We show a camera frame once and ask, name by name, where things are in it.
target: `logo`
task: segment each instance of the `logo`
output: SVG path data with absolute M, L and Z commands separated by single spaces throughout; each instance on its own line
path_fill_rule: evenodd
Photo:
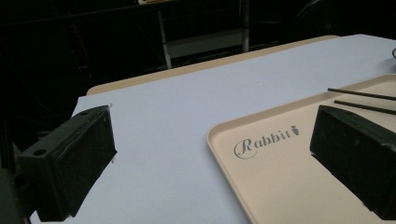
M 280 141 L 286 141 L 293 136 L 300 134 L 296 126 L 290 126 L 289 130 L 285 132 L 278 131 L 277 133 L 270 133 L 263 135 L 261 139 L 253 141 L 251 139 L 244 139 L 238 142 L 233 148 L 233 153 L 239 159 L 247 160 L 256 156 L 258 149 L 268 147 Z

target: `chopstick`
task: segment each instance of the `chopstick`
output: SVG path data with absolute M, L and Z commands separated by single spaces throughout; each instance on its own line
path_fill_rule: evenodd
M 359 105 L 359 104 L 354 104 L 354 103 L 345 102 L 345 101 L 338 101 L 338 100 L 334 100 L 334 103 L 339 104 L 339 105 L 349 105 L 349 106 L 357 107 L 360 109 L 372 110 L 375 112 L 380 112 L 380 113 L 385 113 L 385 114 L 396 115 L 396 110 L 384 109 L 384 108 L 370 106 L 370 105 Z
M 372 97 L 372 98 L 383 99 L 383 100 L 396 101 L 396 97 L 394 97 L 394 96 L 372 94 L 372 93 L 366 93 L 366 92 L 360 92 L 360 91 L 344 91 L 344 90 L 332 89 L 332 88 L 329 88 L 328 91 L 336 91 L 336 92 L 341 92 L 341 93 L 346 93 L 346 94 L 351 94 L 351 95 L 359 95 L 359 96 L 366 96 L 366 97 Z

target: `dark background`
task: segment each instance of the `dark background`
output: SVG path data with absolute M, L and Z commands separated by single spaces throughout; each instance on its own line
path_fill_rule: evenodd
M 239 0 L 180 2 L 162 8 L 168 40 L 242 24 Z M 250 50 L 320 35 L 396 39 L 395 2 L 250 0 Z M 7 130 L 25 150 L 69 119 L 78 97 L 90 87 L 164 70 L 157 10 L 137 6 L 135 0 L 1 0 L 0 121 L 7 128 L 2 126 L 0 135 Z M 210 51 L 173 64 L 240 50 Z

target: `black chopstick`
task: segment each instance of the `black chopstick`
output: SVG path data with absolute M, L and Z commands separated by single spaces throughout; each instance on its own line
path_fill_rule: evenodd
M 334 100 L 334 103 L 339 104 L 339 105 L 349 105 L 349 106 L 366 109 L 366 110 L 372 110 L 372 111 L 381 112 L 381 113 L 385 113 L 385 114 L 396 115 L 396 110 L 389 110 L 389 109 L 379 108 L 379 107 L 370 106 L 370 105 L 359 105 L 359 104 L 349 103 L 349 102 L 345 102 L 345 101 L 338 101 L 338 100 Z
M 373 97 L 373 98 L 377 98 L 377 99 L 396 101 L 396 97 L 394 97 L 394 96 L 372 94 L 372 93 L 366 93 L 366 92 L 360 92 L 360 91 L 344 91 L 344 90 L 332 89 L 332 88 L 329 88 L 328 91 L 336 91 L 336 92 L 341 92 L 341 93 L 346 93 L 346 94 L 351 94 L 351 95 L 367 96 L 367 97 Z

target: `table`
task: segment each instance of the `table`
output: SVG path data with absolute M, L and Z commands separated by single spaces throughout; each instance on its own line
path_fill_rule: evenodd
M 395 40 L 332 37 L 92 88 L 75 114 L 111 105 L 119 153 L 65 223 L 248 223 L 205 135 L 229 119 L 396 73 Z

